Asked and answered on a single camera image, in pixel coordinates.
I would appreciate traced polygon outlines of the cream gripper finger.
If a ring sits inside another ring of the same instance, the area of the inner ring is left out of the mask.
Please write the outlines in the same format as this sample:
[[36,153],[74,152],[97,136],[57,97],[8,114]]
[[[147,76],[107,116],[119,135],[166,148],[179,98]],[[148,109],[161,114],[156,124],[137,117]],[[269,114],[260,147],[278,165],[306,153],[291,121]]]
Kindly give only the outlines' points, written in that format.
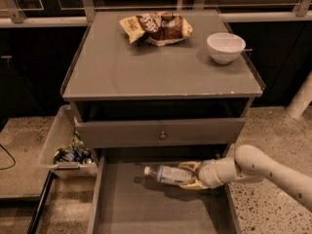
[[185,169],[188,171],[191,171],[192,173],[197,174],[202,166],[201,162],[197,161],[188,161],[188,162],[182,162],[177,165],[180,169]]
[[180,184],[180,188],[184,190],[205,190],[208,189],[207,185],[204,185],[200,180],[195,179],[194,181],[191,181],[187,184]]

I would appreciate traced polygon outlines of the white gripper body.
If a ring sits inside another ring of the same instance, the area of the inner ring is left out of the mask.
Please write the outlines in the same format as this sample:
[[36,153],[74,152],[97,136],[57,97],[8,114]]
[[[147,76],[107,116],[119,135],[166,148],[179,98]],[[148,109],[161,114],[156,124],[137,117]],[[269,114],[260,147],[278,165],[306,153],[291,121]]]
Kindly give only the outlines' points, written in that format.
[[207,160],[204,161],[198,170],[198,179],[206,188],[214,189],[222,186],[225,181],[221,176],[221,167],[224,165],[224,160]]

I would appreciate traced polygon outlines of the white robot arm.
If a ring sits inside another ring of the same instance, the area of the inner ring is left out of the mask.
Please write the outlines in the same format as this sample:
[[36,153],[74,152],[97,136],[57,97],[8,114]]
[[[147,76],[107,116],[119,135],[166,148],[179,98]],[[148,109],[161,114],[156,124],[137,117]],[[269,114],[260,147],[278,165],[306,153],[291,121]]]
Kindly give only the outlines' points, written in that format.
[[286,167],[252,145],[241,145],[232,157],[189,161],[177,165],[195,174],[181,188],[214,189],[229,182],[252,182],[266,178],[301,206],[312,211],[312,177]]

